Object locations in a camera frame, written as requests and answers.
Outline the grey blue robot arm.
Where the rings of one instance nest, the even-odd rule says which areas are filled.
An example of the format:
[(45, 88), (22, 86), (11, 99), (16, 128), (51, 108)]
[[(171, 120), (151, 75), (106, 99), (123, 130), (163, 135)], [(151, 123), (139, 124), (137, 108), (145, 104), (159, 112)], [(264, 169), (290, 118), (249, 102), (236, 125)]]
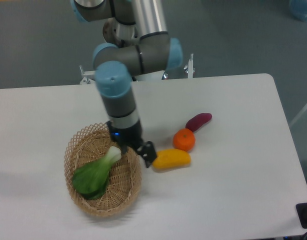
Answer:
[(150, 167), (157, 158), (154, 144), (142, 138), (132, 90), (135, 77), (179, 67), (183, 51), (169, 36), (159, 0), (73, 0), (81, 22), (105, 20), (105, 43), (93, 51), (94, 80), (108, 115), (111, 139), (125, 153), (133, 149)]

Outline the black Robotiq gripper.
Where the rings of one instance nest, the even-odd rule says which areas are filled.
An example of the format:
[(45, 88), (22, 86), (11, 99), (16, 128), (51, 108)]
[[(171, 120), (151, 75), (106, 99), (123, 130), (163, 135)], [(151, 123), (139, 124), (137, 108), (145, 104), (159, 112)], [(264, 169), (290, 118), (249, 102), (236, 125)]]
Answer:
[(130, 147), (144, 160), (146, 168), (149, 168), (153, 164), (157, 158), (157, 152), (152, 141), (144, 142), (140, 120), (127, 128), (114, 127), (111, 120), (107, 121), (106, 125), (111, 140), (120, 147), (122, 154), (126, 154), (128, 147)]

